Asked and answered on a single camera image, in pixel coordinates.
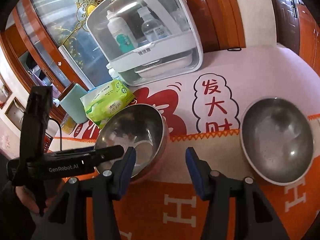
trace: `wooden cabinet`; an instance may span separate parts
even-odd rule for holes
[[[320,27],[304,5],[298,4],[300,24],[299,56],[320,76]]]
[[[313,65],[314,71],[320,76],[320,28],[316,24],[316,57]]]
[[[316,57],[316,21],[304,5],[297,5],[300,25],[299,56],[313,68]]]

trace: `screw head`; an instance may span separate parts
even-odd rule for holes
[[[109,176],[111,176],[111,174],[112,174],[112,171],[111,171],[111,170],[105,170],[105,171],[102,173],[102,175],[105,176],[105,177],[109,177]]]
[[[220,175],[220,172],[219,171],[216,171],[216,170],[213,170],[213,171],[210,171],[210,175],[212,177],[218,177]]]
[[[71,177],[71,178],[68,180],[68,182],[69,182],[70,184],[75,184],[75,183],[77,182],[77,178]]]
[[[244,181],[245,181],[247,184],[252,184],[252,183],[253,183],[253,179],[250,178],[250,177],[246,177],[246,178],[244,179]]]

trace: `orange zigzag border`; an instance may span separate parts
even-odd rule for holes
[[[223,136],[228,136],[228,135],[239,135],[240,129],[231,129],[231,130],[226,130],[226,131],[220,131],[220,132],[204,132],[204,133],[195,133],[195,134],[188,134],[188,135],[180,135],[180,136],[170,136],[170,140],[172,142],[174,141],[191,141],[192,139],[203,139],[206,137],[207,139],[209,137],[215,138],[216,136],[221,137]]]
[[[309,115],[308,119],[311,120],[315,120],[320,118],[320,114],[313,114],[313,115]],[[221,137],[221,136],[228,136],[228,135],[239,135],[239,131],[240,129],[231,129],[231,130],[227,130],[227,131],[219,131],[219,132],[205,132],[205,133],[195,133],[195,134],[188,134],[188,135],[174,135],[174,136],[170,136],[170,140],[172,142],[175,141],[185,141],[185,140],[198,140],[198,139],[203,139],[204,137],[206,137],[207,139],[209,137],[215,138],[216,136]],[[77,142],[84,142],[84,143],[95,143],[96,139],[78,139],[78,138],[71,138],[71,137],[62,137],[63,140],[70,140],[70,141],[77,141]]]
[[[318,119],[320,118],[320,114],[313,114],[313,115],[309,115],[308,116],[308,119],[311,121],[311,120],[315,120],[315,119]]]

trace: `light blue cup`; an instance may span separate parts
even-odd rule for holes
[[[81,97],[86,95],[85,91],[79,84],[75,84],[70,92],[60,101],[62,108],[71,116],[76,123],[84,123],[88,121],[85,115]]]

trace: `plastic bottle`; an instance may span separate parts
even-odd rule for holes
[[[113,68],[109,69],[109,75],[112,77],[112,79],[117,79],[117,80],[120,80],[121,82],[125,83],[124,79]]]
[[[126,21],[121,17],[115,17],[115,13],[108,10],[108,29],[115,39],[122,53],[127,53],[138,47],[138,43]]]
[[[138,14],[144,21],[141,25],[141,30],[149,42],[157,41],[170,35],[170,32],[162,22],[151,15],[148,7],[138,9]]]
[[[188,24],[188,20],[183,13],[183,10],[177,9],[176,11],[170,13],[175,22],[179,25],[180,29],[184,31],[190,30],[190,25]]]

